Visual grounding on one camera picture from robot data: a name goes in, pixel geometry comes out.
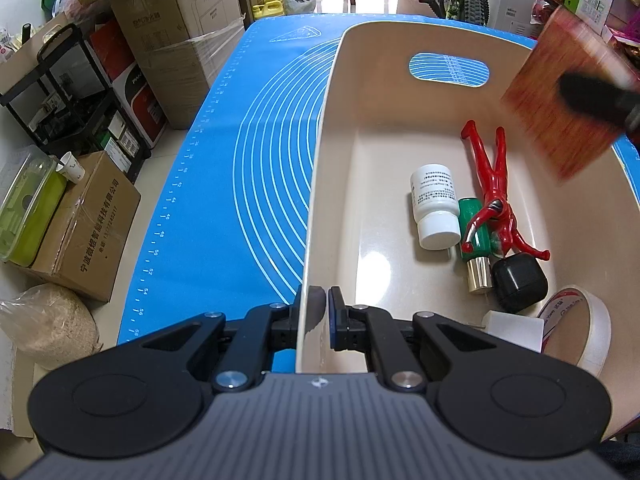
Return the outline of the green gold small bottle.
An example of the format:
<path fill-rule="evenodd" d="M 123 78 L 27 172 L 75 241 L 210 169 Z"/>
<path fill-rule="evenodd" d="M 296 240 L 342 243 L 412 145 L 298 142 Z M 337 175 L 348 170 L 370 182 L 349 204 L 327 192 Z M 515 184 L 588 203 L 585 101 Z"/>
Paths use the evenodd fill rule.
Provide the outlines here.
<path fill-rule="evenodd" d="M 459 200 L 459 226 L 461 242 L 463 244 L 468 224 L 474 214 L 482 209 L 482 202 L 475 197 L 465 197 Z M 472 250 L 460 250 L 460 256 L 468 272 L 468 289 L 471 294 L 486 294 L 492 289 L 490 273 L 491 244 L 489 229 L 486 224 L 480 226 L 471 238 Z"/>

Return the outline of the white power adapter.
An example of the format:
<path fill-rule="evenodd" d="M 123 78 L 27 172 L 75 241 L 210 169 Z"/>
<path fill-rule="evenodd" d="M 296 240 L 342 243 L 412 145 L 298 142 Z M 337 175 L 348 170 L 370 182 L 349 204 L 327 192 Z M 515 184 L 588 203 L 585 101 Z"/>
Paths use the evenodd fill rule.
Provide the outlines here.
<path fill-rule="evenodd" d="M 489 311 L 483 318 L 482 326 L 490 336 L 533 352 L 541 352 L 544 340 L 544 321 L 541 318 Z"/>

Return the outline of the black rounded case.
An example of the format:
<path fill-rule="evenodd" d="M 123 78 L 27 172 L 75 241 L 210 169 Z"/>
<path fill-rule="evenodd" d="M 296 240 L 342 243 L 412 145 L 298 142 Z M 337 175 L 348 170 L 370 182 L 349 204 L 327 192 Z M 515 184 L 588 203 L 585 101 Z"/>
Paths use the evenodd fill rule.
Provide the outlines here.
<path fill-rule="evenodd" d="M 511 314 L 533 306 L 548 294 L 548 280 L 538 260 L 522 252 L 496 261 L 491 279 L 498 305 Z"/>

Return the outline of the red action figure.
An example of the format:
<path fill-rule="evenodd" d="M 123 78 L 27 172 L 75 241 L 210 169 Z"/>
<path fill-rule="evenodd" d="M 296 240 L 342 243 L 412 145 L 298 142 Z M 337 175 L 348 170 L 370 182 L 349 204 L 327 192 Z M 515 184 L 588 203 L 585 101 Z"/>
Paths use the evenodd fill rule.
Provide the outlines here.
<path fill-rule="evenodd" d="M 496 234 L 501 253 L 506 256 L 510 250 L 524 252 L 542 261 L 549 261 L 548 250 L 538 250 L 529 245 L 518 230 L 513 209 L 508 201 L 508 164 L 506 163 L 506 130 L 496 129 L 495 161 L 490 162 L 485 145 L 477 131 L 474 120 L 469 120 L 461 131 L 461 139 L 469 140 L 474 155 L 474 162 L 480 190 L 483 195 L 483 206 L 474 214 L 464 230 L 461 250 L 465 254 L 473 251 L 472 239 L 482 226 L 488 226 Z"/>

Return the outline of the white pill bottle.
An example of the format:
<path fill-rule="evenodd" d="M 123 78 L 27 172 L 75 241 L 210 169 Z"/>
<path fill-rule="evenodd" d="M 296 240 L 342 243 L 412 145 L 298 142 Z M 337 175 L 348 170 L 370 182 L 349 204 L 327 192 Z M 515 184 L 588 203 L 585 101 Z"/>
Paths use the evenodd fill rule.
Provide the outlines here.
<path fill-rule="evenodd" d="M 410 184 L 420 246 L 431 252 L 456 246 L 461 240 L 460 208 L 449 168 L 423 165 L 411 175 Z"/>

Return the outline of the white tape roll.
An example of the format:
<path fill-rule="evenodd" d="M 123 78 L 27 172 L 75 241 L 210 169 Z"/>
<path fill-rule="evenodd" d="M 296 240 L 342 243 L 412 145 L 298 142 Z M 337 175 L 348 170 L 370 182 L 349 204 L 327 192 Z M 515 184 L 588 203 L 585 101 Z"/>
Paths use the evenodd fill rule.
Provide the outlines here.
<path fill-rule="evenodd" d="M 598 377 L 612 339 L 612 322 L 603 301 L 577 286 L 556 292 L 538 314 L 544 321 L 542 352 Z"/>

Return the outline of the beige plastic storage bin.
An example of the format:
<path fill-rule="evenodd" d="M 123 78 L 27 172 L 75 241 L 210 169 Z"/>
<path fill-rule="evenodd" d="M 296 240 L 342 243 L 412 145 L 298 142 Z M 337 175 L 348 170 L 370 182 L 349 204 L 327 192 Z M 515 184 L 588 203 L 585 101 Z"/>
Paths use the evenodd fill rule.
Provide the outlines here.
<path fill-rule="evenodd" d="M 501 101 L 532 47 L 507 32 L 438 21 L 346 30 L 317 139 L 304 286 L 338 286 L 349 304 L 395 318 L 433 311 L 478 324 L 496 300 L 469 293 L 454 250 L 421 248 L 410 178 L 441 164 L 459 196 L 477 195 L 461 130 L 474 120 L 492 148 L 503 128 L 509 202 L 526 242 L 551 254 L 542 266 L 550 290 L 576 286 L 608 308 L 600 381 L 616 434 L 639 414 L 639 164 L 620 141 L 578 176 L 555 180 Z"/>

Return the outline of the blue silicone baking mat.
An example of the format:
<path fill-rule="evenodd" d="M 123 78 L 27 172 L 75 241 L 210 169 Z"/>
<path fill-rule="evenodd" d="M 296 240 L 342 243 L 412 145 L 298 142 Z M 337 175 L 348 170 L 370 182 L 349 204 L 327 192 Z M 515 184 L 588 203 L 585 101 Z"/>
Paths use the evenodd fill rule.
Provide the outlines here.
<path fill-rule="evenodd" d="M 304 282 L 326 89 L 347 29 L 408 16 L 268 18 L 243 36 L 160 193 L 122 314 L 120 342 L 208 309 L 240 318 Z"/>

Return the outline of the floor cardboard box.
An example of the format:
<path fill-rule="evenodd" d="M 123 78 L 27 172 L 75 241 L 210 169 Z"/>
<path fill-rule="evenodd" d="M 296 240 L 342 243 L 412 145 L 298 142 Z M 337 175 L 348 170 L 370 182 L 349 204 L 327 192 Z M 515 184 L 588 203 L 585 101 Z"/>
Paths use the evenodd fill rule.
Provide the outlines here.
<path fill-rule="evenodd" d="M 82 156 L 79 162 L 85 177 L 67 185 L 37 257 L 25 272 L 107 302 L 140 193 L 106 153 Z"/>

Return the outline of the bag of grain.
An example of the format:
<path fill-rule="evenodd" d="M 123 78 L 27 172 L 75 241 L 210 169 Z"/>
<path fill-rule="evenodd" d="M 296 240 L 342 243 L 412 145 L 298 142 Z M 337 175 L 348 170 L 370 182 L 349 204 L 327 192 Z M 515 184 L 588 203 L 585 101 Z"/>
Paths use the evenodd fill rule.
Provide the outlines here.
<path fill-rule="evenodd" d="M 1 329 L 45 370 L 55 370 L 102 349 L 90 310 L 74 292 L 52 283 L 2 300 Z"/>

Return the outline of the paper cup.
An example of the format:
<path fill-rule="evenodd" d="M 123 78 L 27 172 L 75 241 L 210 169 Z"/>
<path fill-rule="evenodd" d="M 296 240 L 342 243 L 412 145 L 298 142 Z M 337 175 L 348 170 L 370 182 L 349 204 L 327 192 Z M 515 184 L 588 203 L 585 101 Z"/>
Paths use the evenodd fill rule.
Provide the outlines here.
<path fill-rule="evenodd" d="M 86 170 L 72 152 L 66 152 L 56 163 L 56 172 L 73 184 L 85 177 Z"/>

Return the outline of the green lidded container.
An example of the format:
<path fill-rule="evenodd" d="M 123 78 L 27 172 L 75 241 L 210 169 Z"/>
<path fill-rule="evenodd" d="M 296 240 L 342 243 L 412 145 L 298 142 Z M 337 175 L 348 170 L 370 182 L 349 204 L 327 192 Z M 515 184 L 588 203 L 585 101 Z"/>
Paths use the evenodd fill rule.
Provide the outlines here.
<path fill-rule="evenodd" d="M 1 170 L 1 260 L 30 266 L 67 180 L 35 145 L 14 152 Z"/>

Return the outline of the black metal rack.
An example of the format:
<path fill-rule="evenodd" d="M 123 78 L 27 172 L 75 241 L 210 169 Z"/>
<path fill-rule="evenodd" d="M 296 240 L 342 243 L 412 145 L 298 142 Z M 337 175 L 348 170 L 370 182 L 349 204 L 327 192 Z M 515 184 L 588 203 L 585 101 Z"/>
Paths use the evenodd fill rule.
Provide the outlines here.
<path fill-rule="evenodd" d="M 1 64 L 1 106 L 51 156 L 104 152 L 134 182 L 151 155 L 80 27 L 64 20 Z"/>

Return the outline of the yellow oil jug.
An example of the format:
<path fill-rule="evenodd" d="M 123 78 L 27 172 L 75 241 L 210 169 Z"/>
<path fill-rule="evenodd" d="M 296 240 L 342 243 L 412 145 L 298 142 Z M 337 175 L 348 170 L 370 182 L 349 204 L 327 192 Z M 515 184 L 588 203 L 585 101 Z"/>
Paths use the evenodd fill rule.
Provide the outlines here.
<path fill-rule="evenodd" d="M 261 18 L 274 18 L 285 14 L 283 0 L 264 0 L 261 4 L 255 4 L 252 7 L 253 18 L 260 20 Z"/>

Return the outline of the large lower cardboard box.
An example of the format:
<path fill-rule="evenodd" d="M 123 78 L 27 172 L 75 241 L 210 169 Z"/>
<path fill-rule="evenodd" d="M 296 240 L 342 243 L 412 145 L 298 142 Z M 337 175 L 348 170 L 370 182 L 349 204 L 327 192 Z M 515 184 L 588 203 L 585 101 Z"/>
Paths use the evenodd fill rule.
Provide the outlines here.
<path fill-rule="evenodd" d="M 244 34 L 239 0 L 108 0 L 169 125 L 190 128 Z"/>

